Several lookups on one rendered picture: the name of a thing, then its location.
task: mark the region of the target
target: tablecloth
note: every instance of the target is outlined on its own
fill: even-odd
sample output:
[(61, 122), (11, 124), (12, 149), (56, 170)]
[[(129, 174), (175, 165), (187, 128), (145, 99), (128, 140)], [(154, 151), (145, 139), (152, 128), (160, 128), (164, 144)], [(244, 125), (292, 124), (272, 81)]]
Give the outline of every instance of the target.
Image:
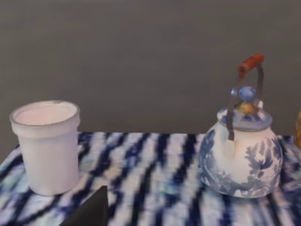
[(16, 147), (0, 165), (0, 225), (57, 226), (107, 185), (110, 226), (301, 226), (301, 154), (292, 137), (279, 136), (284, 153), (279, 187), (258, 199), (218, 194), (199, 182), (202, 137), (79, 133), (80, 181), (56, 196), (30, 190)]

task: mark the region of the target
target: porcelain teapot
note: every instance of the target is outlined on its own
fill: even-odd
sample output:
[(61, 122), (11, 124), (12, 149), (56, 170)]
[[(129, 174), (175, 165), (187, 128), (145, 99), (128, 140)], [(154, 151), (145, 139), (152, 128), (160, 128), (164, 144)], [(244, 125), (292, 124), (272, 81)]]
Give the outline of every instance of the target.
[[(261, 100), (263, 55), (254, 54), (238, 65), (238, 78), (228, 107), (217, 113), (217, 123), (201, 142), (198, 175), (213, 190), (235, 197), (257, 198), (279, 183), (282, 150), (270, 129), (272, 117)], [(256, 90), (241, 87), (247, 72), (257, 68)], [(236, 104), (237, 96), (241, 101)]]

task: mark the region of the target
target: blue and white teapot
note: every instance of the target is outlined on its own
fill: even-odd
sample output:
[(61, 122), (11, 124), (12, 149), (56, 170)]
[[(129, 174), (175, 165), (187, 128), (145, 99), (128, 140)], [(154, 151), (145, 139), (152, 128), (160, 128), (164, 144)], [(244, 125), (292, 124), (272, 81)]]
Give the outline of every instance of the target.
[[(200, 147), (198, 172), (207, 186), (242, 198), (271, 193), (279, 183), (282, 167), (280, 143), (270, 129), (272, 117), (262, 109), (263, 55), (255, 54), (238, 66), (238, 78), (228, 107), (217, 114), (217, 123)], [(256, 91), (242, 87), (246, 73), (257, 68)], [(235, 104), (239, 96), (241, 101)]]

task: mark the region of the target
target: white cup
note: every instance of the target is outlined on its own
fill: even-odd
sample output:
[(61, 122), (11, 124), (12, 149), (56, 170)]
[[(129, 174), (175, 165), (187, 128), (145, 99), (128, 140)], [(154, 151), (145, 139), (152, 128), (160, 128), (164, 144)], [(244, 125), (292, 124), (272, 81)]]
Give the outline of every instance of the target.
[(66, 101), (41, 101), (10, 114), (18, 136), (30, 188), (55, 195), (79, 180), (77, 127), (79, 108)]

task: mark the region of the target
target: gray wall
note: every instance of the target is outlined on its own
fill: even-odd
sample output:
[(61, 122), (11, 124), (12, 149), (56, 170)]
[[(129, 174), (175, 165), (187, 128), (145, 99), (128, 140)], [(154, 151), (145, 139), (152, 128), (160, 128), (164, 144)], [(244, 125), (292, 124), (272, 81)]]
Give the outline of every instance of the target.
[(80, 130), (206, 132), (257, 51), (273, 128), (292, 134), (300, 12), (299, 0), (1, 0), (0, 161), (16, 144), (9, 113), (38, 100), (77, 103)]

